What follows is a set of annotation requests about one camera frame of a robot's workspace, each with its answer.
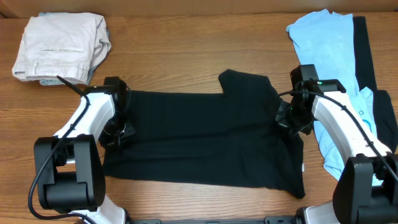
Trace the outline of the black t-shirt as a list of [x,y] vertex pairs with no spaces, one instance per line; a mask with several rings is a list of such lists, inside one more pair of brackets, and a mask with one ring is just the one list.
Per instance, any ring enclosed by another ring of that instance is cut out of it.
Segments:
[[281,100],[268,77],[226,70],[218,79],[217,94],[131,91],[126,118],[135,133],[106,147],[104,173],[303,198],[303,141],[277,126]]

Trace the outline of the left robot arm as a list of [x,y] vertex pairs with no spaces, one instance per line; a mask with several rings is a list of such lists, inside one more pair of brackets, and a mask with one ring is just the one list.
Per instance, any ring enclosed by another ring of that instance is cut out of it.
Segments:
[[97,145],[121,146],[121,136],[134,133],[125,114],[129,88],[119,77],[80,90],[80,104],[66,125],[34,144],[36,175],[27,205],[38,219],[77,217],[84,223],[131,223],[128,211],[106,195],[106,180]]

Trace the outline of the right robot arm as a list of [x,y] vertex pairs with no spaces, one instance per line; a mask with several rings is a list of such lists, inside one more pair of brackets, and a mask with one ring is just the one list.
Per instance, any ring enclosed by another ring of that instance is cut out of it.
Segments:
[[277,124],[294,135],[321,122],[345,168],[331,201],[300,208],[289,222],[397,223],[397,155],[366,127],[337,79],[319,79],[314,65],[298,66],[290,78],[292,101],[280,104]]

